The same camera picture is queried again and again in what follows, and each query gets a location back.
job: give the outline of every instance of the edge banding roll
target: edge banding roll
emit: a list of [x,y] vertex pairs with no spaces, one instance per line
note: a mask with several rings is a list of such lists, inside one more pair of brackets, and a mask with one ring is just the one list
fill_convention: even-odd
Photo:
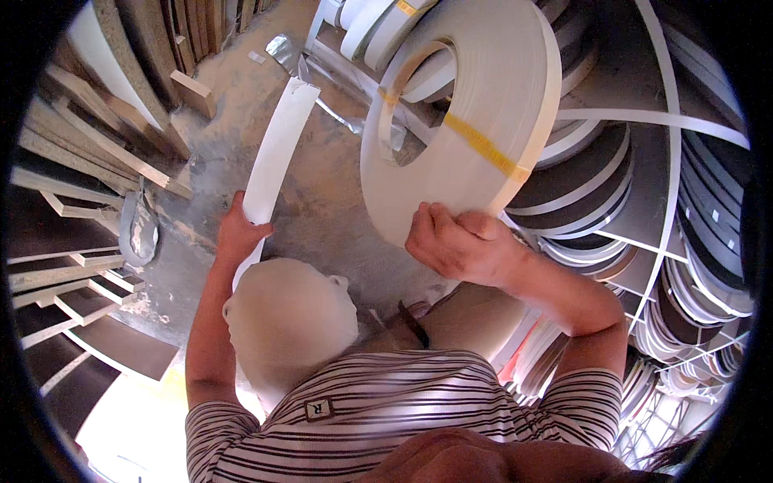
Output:
[[[458,59],[454,100],[434,140],[400,167],[388,142],[394,103],[417,66],[447,48],[439,39],[453,39]],[[501,45],[522,48],[495,62],[480,54]],[[512,72],[506,83],[502,72]],[[402,247],[423,201],[499,214],[540,156],[560,81],[555,36],[533,4],[444,0],[432,8],[386,69],[363,133],[363,196],[382,236]]]

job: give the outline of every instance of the dusty floor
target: dusty floor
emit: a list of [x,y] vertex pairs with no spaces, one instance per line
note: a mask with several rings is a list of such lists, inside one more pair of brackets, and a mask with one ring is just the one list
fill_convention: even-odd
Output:
[[[233,193],[247,186],[289,78],[264,49],[279,33],[302,45],[317,4],[278,2],[222,53],[198,65],[195,78],[216,97],[214,119],[208,122],[187,107],[172,115],[192,157],[168,173],[189,184],[193,200],[152,189],[161,221],[157,255],[139,270],[147,287],[114,316],[181,350],[160,386],[122,376],[95,407],[77,440],[98,468],[140,475],[142,481],[186,480],[182,374],[189,330],[214,261],[220,219]],[[251,50],[267,57],[263,65],[247,57]],[[367,106],[344,90],[316,75],[314,82],[338,114],[366,116]],[[406,143],[403,157],[423,148],[413,136]],[[293,257],[347,277],[359,311],[374,308],[385,318],[397,311],[399,300],[434,302],[452,284],[383,241],[370,224],[359,184],[359,147],[360,138],[314,107],[285,176],[274,210],[277,232],[264,257]],[[240,400],[260,417],[257,398],[249,394],[246,380],[238,379]]]

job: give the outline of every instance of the concrete floor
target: concrete floor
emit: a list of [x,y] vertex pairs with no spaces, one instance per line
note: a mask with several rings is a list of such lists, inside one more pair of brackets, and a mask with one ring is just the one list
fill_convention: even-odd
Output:
[[[172,120],[191,149],[187,165],[170,168],[194,191],[188,201],[152,190],[152,205],[162,228],[156,258],[141,269],[147,282],[138,300],[116,316],[161,340],[185,347],[199,296],[212,264],[220,219],[233,193],[247,180],[268,122],[289,75],[264,51],[277,34],[296,46],[305,41],[318,3],[282,0],[256,17],[249,29],[230,40],[222,53],[197,67],[196,80],[210,87],[217,115],[208,121],[183,106]],[[267,57],[263,65],[247,54]],[[314,74],[321,98],[338,114],[365,117],[367,106]],[[397,302],[430,303],[453,286],[417,263],[403,248],[379,236],[370,223],[359,184],[361,139],[319,106],[314,106],[281,188],[264,257],[292,257],[325,274],[349,279],[349,293],[364,312],[382,317]],[[423,145],[409,136],[401,152],[418,153]]]

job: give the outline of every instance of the striped shirt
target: striped shirt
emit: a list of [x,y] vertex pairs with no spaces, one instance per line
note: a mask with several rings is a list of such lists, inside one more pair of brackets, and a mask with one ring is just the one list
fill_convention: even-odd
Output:
[[461,427],[499,442],[553,440],[609,451],[620,378],[582,369],[521,407],[493,368],[463,350],[355,354],[293,389],[261,426],[243,407],[207,401],[186,418],[188,474],[205,481],[351,481],[406,439]]

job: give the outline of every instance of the white edge banding roll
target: white edge banding roll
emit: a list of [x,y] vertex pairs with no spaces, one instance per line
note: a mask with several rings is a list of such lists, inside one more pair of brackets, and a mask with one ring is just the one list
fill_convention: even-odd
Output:
[[354,18],[341,42],[341,54],[346,59],[354,59],[360,47],[366,42],[368,33],[393,3],[394,0],[371,0]]
[[[418,65],[447,47],[439,39],[452,44],[458,56],[454,100],[434,140],[400,167],[388,142],[395,104]],[[503,45],[522,48],[495,61],[480,54]],[[511,75],[503,78],[502,72]],[[453,213],[499,214],[545,146],[560,88],[555,35],[531,2],[438,4],[397,51],[370,106],[360,175],[373,225],[402,247],[420,202],[443,202]]]
[[[295,77],[291,77],[284,88],[257,151],[250,181],[247,182],[247,192],[244,194],[244,215],[252,223],[260,225],[271,221],[284,174],[318,96],[319,87]],[[237,268],[233,277],[234,291],[247,268],[261,261],[264,241]]]
[[400,48],[421,16],[438,0],[398,0],[381,22],[365,51],[365,65],[380,72]]

